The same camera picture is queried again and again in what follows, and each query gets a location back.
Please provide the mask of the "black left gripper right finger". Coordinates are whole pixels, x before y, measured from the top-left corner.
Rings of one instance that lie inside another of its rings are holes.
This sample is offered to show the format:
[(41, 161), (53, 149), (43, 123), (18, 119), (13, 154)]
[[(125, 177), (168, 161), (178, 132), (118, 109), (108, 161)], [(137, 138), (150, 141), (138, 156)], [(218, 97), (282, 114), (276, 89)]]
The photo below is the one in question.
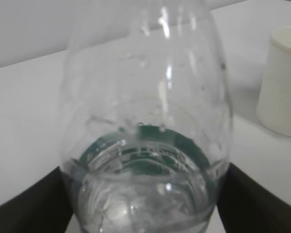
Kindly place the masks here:
[(217, 208), (227, 233), (291, 233), (291, 206), (233, 163), (229, 165)]

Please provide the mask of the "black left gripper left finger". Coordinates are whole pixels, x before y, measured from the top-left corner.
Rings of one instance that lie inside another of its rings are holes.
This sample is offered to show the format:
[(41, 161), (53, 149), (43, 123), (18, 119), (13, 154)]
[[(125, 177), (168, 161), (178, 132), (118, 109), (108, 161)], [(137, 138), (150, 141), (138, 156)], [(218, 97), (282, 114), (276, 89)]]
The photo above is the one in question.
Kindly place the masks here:
[(0, 233), (64, 233), (72, 218), (59, 168), (0, 205)]

